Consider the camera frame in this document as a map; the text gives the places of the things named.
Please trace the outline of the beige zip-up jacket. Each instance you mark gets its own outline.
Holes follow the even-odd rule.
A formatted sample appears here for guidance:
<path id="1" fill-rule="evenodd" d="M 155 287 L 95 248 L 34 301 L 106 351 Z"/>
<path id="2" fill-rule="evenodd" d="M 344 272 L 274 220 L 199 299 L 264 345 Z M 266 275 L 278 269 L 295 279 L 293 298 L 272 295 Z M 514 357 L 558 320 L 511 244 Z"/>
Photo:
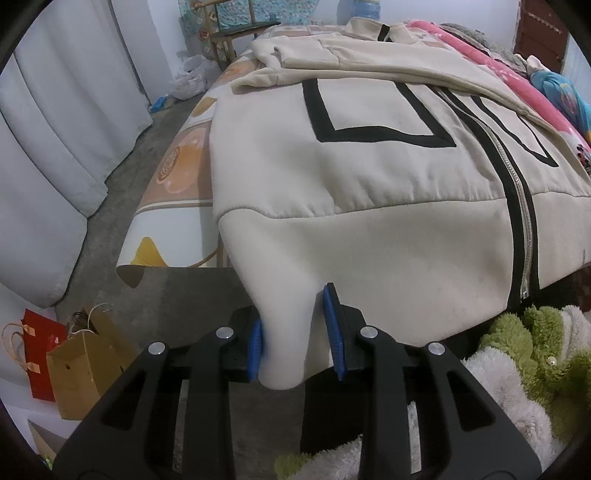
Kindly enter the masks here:
<path id="1" fill-rule="evenodd" d="M 401 343 L 489 320 L 590 261 L 590 177 L 487 67 L 403 24 L 252 42 L 215 102 L 213 214 L 263 320 L 259 379 L 332 364 L 321 293 Z"/>

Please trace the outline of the brown paper bag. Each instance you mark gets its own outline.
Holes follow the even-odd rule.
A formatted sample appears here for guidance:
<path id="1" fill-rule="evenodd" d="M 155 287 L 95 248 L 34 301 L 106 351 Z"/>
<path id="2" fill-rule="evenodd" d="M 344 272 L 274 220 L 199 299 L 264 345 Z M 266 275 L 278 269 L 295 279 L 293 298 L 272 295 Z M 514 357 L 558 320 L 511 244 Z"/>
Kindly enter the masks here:
<path id="1" fill-rule="evenodd" d="M 46 354 L 59 415 L 80 421 L 138 355 L 137 348 L 109 316 L 111 306 L 82 312 L 82 326 Z"/>

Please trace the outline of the red paper gift bag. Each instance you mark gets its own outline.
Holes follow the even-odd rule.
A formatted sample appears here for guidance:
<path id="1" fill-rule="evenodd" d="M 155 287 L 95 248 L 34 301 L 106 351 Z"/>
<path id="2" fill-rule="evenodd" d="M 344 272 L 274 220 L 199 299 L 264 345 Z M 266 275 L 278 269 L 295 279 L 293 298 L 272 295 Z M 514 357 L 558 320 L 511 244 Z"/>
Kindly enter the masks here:
<path id="1" fill-rule="evenodd" d="M 9 322 L 1 330 L 1 345 L 26 374 L 32 397 L 54 402 L 46 356 L 67 339 L 64 325 L 26 309 L 19 322 Z"/>

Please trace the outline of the green white plush blanket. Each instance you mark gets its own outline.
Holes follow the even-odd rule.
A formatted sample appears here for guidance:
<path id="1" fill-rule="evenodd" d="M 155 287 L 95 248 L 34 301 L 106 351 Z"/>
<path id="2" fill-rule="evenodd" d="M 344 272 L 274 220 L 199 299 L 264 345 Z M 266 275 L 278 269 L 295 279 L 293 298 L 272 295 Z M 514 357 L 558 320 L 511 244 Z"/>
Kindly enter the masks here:
<path id="1" fill-rule="evenodd" d="M 590 319 L 578 308 L 503 314 L 462 365 L 509 417 L 541 463 L 536 479 L 587 474 Z M 362 439 L 276 461 L 280 479 L 360 479 Z"/>

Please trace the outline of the patterned tile bed sheet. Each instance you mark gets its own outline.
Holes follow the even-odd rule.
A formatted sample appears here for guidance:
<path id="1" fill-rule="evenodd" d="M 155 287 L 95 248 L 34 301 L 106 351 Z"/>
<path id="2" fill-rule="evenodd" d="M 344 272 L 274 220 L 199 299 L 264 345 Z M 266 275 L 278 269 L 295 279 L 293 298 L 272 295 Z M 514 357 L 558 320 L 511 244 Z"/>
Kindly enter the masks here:
<path id="1" fill-rule="evenodd" d="M 256 40 L 197 103 L 154 172 L 134 214 L 116 271 L 136 286 L 148 269 L 223 268 L 235 249 L 217 221 L 257 208 L 276 220 L 374 209 L 339 192 L 346 172 L 366 167 L 377 146 L 430 154 L 457 146 L 420 99 L 436 69 L 388 69 L 416 51 L 423 29 L 380 25 L 377 59 L 360 37 L 331 27 L 277 27 Z"/>

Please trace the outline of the small blue floor object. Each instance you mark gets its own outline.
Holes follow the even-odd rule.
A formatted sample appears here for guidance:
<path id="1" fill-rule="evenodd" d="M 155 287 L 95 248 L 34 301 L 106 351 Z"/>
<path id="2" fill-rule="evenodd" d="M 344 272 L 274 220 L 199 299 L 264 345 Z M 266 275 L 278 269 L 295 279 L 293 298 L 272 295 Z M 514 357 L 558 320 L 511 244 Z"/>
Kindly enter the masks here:
<path id="1" fill-rule="evenodd" d="M 167 108 L 168 96 L 159 97 L 149 108 L 151 113 L 157 113 Z"/>

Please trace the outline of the pink floral blanket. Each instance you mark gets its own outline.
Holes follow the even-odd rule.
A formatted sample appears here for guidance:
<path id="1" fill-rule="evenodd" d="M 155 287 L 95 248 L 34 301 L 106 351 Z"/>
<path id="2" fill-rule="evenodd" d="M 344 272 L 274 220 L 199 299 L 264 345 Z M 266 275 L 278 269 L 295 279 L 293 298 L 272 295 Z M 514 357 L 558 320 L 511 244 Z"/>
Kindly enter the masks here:
<path id="1" fill-rule="evenodd" d="M 575 154 L 583 167 L 586 170 L 590 169 L 590 143 L 587 143 L 570 121 L 530 82 L 530 75 L 535 71 L 552 71 L 546 68 L 537 57 L 531 55 L 525 59 L 520 55 L 527 62 L 528 77 L 524 78 L 503 63 L 492 59 L 470 44 L 442 30 L 440 25 L 425 20 L 409 20 L 406 22 L 406 26 L 421 29 L 439 39 L 439 41 L 446 43 L 472 62 L 488 67 L 522 101 L 560 132 L 569 145 L 575 149 Z"/>

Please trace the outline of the white curtain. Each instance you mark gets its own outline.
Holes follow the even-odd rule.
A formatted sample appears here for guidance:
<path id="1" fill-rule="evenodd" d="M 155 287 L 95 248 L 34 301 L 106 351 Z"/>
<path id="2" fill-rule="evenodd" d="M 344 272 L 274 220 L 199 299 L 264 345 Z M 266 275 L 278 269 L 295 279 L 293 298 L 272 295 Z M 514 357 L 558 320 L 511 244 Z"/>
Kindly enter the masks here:
<path id="1" fill-rule="evenodd" d="M 54 1 L 1 74 L 1 284 L 64 295 L 107 177 L 151 124 L 105 1 Z"/>

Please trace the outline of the blue patterned cloth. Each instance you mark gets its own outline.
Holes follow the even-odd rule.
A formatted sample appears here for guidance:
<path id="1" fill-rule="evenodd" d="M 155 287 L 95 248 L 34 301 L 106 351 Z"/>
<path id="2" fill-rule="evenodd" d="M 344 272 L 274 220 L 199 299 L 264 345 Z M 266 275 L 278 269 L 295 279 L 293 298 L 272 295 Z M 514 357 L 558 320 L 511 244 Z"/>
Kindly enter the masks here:
<path id="1" fill-rule="evenodd" d="M 530 82 L 590 143 L 590 104 L 579 95 L 572 82 L 558 73 L 545 70 L 532 73 Z"/>

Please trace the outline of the white plastic bag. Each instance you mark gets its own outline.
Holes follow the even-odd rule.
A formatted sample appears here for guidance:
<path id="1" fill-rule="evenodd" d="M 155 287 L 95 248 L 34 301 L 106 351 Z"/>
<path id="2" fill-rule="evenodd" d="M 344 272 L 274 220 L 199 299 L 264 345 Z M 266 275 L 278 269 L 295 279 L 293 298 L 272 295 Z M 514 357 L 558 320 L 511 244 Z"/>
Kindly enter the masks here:
<path id="1" fill-rule="evenodd" d="M 211 88 L 219 76 L 221 70 L 217 63 L 197 54 L 185 60 L 183 71 L 176 75 L 169 94 L 177 100 L 188 100 Z"/>

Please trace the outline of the grey lace pillow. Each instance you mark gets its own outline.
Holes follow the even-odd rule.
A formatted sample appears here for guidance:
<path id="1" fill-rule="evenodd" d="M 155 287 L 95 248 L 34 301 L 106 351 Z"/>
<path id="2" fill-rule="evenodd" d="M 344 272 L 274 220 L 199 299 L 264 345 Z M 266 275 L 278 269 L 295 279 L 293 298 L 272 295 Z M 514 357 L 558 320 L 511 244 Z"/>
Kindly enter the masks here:
<path id="1" fill-rule="evenodd" d="M 497 60 L 524 78 L 528 77 L 527 62 L 519 55 L 489 39 L 485 33 L 460 24 L 442 23 L 440 28 Z"/>

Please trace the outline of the blue water dispenser bottle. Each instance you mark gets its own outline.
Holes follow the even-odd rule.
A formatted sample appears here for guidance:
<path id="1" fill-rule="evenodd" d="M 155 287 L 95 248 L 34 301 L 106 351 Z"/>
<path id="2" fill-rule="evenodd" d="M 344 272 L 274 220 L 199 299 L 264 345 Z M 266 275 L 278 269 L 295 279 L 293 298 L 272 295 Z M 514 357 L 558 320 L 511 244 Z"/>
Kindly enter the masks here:
<path id="1" fill-rule="evenodd" d="M 360 17 L 379 21 L 381 19 L 380 0 L 342 0 L 339 1 L 337 19 L 345 25 L 349 20 Z"/>

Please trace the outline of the wooden chair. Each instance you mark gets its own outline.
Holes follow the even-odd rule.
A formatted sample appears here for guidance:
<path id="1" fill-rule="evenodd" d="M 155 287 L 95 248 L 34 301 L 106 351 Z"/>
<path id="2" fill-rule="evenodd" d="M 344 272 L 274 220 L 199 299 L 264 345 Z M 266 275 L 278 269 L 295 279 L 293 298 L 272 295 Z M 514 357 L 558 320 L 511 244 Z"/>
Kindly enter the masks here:
<path id="1" fill-rule="evenodd" d="M 233 46 L 235 39 L 252 36 L 256 38 L 266 29 L 280 25 L 280 20 L 273 14 L 256 14 L 255 1 L 238 1 L 239 7 L 245 7 L 245 17 L 231 19 L 235 14 L 222 5 L 228 1 L 191 1 L 190 11 L 204 21 L 204 32 L 198 37 L 209 47 L 211 57 L 219 67 L 226 67 L 236 59 Z"/>

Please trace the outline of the dark red wooden door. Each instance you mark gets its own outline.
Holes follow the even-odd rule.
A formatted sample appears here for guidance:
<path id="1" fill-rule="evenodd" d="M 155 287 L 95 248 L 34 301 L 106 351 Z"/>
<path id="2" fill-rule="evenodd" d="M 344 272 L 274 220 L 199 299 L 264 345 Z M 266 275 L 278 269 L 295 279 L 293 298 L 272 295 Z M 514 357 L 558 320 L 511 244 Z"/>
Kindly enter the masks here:
<path id="1" fill-rule="evenodd" d="M 527 59 L 537 57 L 546 67 L 562 72 L 568 30 L 556 11 L 544 0 L 523 0 L 514 52 Z"/>

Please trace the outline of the teal patterned hanging cloth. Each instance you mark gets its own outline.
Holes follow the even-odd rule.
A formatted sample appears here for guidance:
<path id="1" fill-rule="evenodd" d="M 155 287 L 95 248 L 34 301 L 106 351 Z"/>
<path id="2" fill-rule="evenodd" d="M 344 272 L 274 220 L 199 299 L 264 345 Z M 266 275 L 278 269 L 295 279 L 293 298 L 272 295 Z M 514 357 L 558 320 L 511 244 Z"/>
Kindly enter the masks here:
<path id="1" fill-rule="evenodd" d="M 194 34 L 206 28 L 205 17 L 214 31 L 224 28 L 242 26 L 252 19 L 254 21 L 278 21 L 283 24 L 307 25 L 311 23 L 311 16 L 315 13 L 318 0 L 270 0 L 226 1 L 216 5 L 207 5 L 204 9 L 197 9 L 197 1 L 178 1 L 181 26 L 187 34 Z"/>

